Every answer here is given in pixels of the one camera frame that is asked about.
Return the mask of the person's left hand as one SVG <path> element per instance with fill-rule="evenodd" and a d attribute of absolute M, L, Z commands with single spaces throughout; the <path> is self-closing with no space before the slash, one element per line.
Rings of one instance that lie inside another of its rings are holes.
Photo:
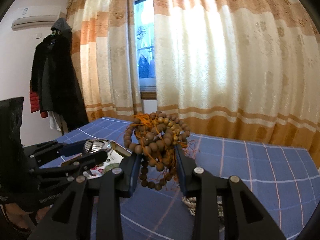
<path fill-rule="evenodd" d="M 16 203 L 1 205 L 1 238 L 27 238 L 31 234 L 31 226 L 27 219 L 32 212 L 22 210 Z"/>

